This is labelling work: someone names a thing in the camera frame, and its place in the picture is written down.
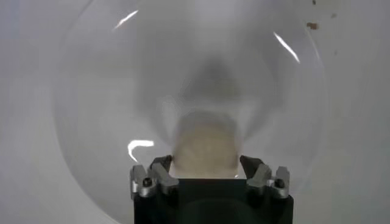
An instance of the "brown speck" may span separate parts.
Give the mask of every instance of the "brown speck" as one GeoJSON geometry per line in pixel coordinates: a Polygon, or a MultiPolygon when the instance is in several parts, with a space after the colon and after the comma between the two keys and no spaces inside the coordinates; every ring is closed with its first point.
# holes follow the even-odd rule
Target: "brown speck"
{"type": "Polygon", "coordinates": [[[306,23],[306,26],[309,27],[312,30],[318,30],[318,24],[317,23],[306,23]]]}

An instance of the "clear plastic bowl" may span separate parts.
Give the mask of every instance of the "clear plastic bowl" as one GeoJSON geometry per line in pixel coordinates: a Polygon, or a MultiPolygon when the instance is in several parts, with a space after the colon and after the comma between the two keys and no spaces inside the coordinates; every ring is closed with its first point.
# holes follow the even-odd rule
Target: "clear plastic bowl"
{"type": "Polygon", "coordinates": [[[288,167],[292,194],[321,149],[324,70],[285,1],[91,1],[60,58],[54,116],[63,156],[120,223],[133,220],[129,169],[171,154],[190,111],[227,114],[240,153],[288,167]]]}

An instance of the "beige object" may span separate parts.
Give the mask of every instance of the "beige object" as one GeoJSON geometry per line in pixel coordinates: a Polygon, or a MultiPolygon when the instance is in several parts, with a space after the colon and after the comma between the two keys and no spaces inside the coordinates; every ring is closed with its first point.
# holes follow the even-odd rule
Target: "beige object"
{"type": "Polygon", "coordinates": [[[182,133],[174,150],[181,178],[233,178],[238,150],[234,132],[220,124],[199,124],[182,133]]]}

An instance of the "white background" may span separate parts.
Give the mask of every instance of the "white background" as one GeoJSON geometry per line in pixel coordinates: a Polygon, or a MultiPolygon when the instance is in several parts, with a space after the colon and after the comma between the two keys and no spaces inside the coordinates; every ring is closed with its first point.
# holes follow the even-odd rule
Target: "white background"
{"type": "MultiPolygon", "coordinates": [[[[325,150],[295,195],[295,223],[386,223],[390,2],[290,1],[319,24],[310,33],[329,98],[325,150]]],[[[43,69],[87,2],[0,2],[0,223],[114,223],[66,167],[43,69]]]]}

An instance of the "screw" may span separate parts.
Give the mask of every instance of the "screw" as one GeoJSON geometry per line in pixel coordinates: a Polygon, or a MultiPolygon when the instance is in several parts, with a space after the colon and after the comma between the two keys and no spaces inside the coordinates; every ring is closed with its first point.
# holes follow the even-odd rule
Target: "screw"
{"type": "Polygon", "coordinates": [[[276,179],[275,180],[275,187],[285,188],[285,182],[282,179],[276,179]]]}
{"type": "Polygon", "coordinates": [[[150,177],[147,177],[147,178],[145,178],[145,179],[142,181],[142,185],[143,185],[144,187],[150,187],[150,186],[152,186],[152,184],[153,184],[153,181],[152,181],[152,179],[151,179],[150,177]]]}

